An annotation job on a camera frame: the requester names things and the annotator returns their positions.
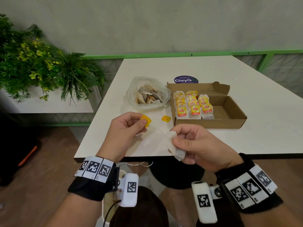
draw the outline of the cardboard box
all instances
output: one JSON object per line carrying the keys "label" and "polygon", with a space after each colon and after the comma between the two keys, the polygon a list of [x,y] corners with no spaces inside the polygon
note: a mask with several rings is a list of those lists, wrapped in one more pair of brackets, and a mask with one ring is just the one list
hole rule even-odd
{"label": "cardboard box", "polygon": [[198,91],[198,96],[206,94],[214,109],[215,119],[176,119],[174,101],[171,96],[171,110],[174,125],[181,123],[199,124],[204,128],[239,129],[245,123],[247,116],[228,96],[230,86],[214,82],[212,84],[169,84],[167,87],[174,94],[176,91]]}

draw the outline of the green plant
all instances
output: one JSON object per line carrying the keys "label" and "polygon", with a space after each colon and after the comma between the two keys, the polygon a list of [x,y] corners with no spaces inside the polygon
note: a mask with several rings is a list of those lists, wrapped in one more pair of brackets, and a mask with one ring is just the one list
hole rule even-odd
{"label": "green plant", "polygon": [[90,87],[104,87],[104,73],[83,53],[64,53],[43,41],[36,25],[16,30],[5,15],[0,15],[0,88],[18,102],[30,98],[28,88],[39,86],[41,99],[62,88],[61,99],[87,99]]}

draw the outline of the table edge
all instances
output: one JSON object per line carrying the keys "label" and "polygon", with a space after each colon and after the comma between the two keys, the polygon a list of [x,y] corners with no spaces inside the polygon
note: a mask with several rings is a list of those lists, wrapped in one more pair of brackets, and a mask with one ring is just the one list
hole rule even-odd
{"label": "table edge", "polygon": [[[303,159],[303,153],[286,153],[286,154],[248,154],[253,160],[257,159]],[[136,156],[124,157],[120,162],[153,162],[167,161],[174,156]],[[82,163],[85,158],[74,158],[77,163]]]}

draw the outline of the white table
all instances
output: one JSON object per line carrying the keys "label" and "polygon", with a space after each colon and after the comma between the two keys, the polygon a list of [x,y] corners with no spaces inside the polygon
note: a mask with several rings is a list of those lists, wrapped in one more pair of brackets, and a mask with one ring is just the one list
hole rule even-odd
{"label": "white table", "polygon": [[[241,129],[210,129],[210,132],[237,152],[250,154],[253,158],[303,156],[303,99],[233,56],[220,56],[124,59],[75,160],[81,162],[86,156],[95,155],[111,120],[135,111],[126,98],[135,76],[150,76],[166,84],[174,83],[174,78],[181,75],[196,77],[199,83],[219,81],[231,86],[229,95],[248,119]],[[145,114],[164,133],[173,126],[172,120],[169,123],[161,121],[163,115],[171,117],[169,106]],[[139,141],[127,152],[126,156],[130,158],[124,160],[146,161],[154,159],[152,156],[158,159],[159,156],[170,156],[160,145],[149,147],[151,143],[159,144],[161,135],[160,132],[150,132],[142,136],[143,141],[138,138]]]}

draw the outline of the plastic bag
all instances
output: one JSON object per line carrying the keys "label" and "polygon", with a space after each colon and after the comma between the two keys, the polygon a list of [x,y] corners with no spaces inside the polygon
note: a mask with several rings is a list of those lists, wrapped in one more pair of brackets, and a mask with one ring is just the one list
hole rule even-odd
{"label": "plastic bag", "polygon": [[[141,86],[144,84],[152,85],[158,91],[158,97],[161,103],[151,103],[151,104],[138,104],[137,103],[137,92]],[[164,106],[170,99],[170,90],[162,84],[159,80],[154,78],[149,78],[145,76],[137,76],[132,79],[127,91],[127,100],[131,106],[138,110],[148,110],[152,108]]]}

